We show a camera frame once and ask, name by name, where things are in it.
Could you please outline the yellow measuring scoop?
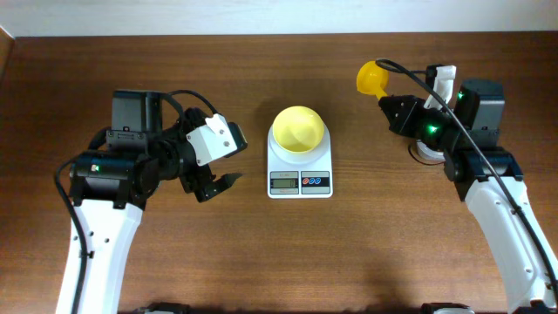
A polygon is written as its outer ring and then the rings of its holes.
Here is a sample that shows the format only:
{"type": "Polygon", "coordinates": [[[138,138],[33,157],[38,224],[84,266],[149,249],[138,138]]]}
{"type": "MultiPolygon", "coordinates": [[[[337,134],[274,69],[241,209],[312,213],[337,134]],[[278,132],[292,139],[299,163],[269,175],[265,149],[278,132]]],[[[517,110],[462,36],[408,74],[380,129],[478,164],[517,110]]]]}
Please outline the yellow measuring scoop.
{"type": "Polygon", "coordinates": [[[357,74],[357,90],[365,95],[381,99],[387,96],[385,88],[389,81],[389,72],[379,67],[375,61],[365,63],[357,74]]]}

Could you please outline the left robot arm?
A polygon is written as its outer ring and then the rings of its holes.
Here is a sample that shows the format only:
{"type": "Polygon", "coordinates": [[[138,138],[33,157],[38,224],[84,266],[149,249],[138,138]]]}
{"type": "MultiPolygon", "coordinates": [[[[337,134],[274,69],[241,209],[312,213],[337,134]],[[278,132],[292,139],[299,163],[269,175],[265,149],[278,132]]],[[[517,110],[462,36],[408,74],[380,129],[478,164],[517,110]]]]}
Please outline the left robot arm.
{"type": "Polygon", "coordinates": [[[210,162],[244,150],[240,127],[214,106],[182,108],[176,92],[117,90],[112,124],[63,164],[55,186],[71,217],[71,239],[58,313],[115,313],[133,238],[147,200],[163,181],[179,180],[199,202],[231,188],[240,174],[216,177],[210,162]]]}

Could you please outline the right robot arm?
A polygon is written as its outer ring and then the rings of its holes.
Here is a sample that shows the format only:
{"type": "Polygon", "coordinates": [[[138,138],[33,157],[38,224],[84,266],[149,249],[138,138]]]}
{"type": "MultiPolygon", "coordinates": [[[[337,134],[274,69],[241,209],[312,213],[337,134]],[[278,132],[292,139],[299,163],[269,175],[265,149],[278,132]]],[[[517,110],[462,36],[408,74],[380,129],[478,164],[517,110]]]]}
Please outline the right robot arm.
{"type": "Polygon", "coordinates": [[[480,225],[496,262],[510,313],[557,311],[557,258],[537,222],[519,164],[498,146],[503,87],[468,79],[451,113],[412,95],[378,104],[392,132],[444,154],[444,171],[480,225]]]}

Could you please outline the white digital kitchen scale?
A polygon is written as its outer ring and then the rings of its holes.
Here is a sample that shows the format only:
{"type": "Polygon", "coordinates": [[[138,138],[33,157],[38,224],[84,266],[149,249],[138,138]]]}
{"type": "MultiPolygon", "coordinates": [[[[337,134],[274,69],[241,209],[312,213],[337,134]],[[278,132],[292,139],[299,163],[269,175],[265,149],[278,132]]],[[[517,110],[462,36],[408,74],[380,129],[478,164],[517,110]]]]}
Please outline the white digital kitchen scale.
{"type": "Polygon", "coordinates": [[[278,145],[273,128],[268,134],[267,193],[272,199],[319,199],[333,195],[330,133],[307,153],[292,153],[278,145]]]}

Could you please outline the pale yellow bowl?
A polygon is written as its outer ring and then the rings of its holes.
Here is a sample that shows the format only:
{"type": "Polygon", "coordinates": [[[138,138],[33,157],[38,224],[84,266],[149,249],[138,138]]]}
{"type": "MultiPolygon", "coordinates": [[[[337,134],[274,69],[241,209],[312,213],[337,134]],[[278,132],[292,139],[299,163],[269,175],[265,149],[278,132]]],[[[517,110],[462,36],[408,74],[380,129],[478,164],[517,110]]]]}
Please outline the pale yellow bowl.
{"type": "Polygon", "coordinates": [[[301,154],[317,148],[324,137],[325,125],[313,109],[291,106],[278,113],[271,131],[279,147],[301,154]]]}

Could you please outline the clear plastic container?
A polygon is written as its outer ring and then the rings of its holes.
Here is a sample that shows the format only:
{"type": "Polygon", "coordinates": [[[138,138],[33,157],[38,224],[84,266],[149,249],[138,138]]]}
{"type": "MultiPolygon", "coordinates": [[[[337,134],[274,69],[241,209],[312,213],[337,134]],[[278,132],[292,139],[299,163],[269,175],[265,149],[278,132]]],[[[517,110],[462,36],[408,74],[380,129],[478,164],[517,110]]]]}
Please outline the clear plastic container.
{"type": "Polygon", "coordinates": [[[429,148],[421,140],[416,141],[416,148],[417,148],[417,151],[418,151],[418,155],[424,160],[434,161],[434,162],[444,162],[445,161],[445,157],[444,157],[443,152],[433,150],[433,149],[429,148]]]}

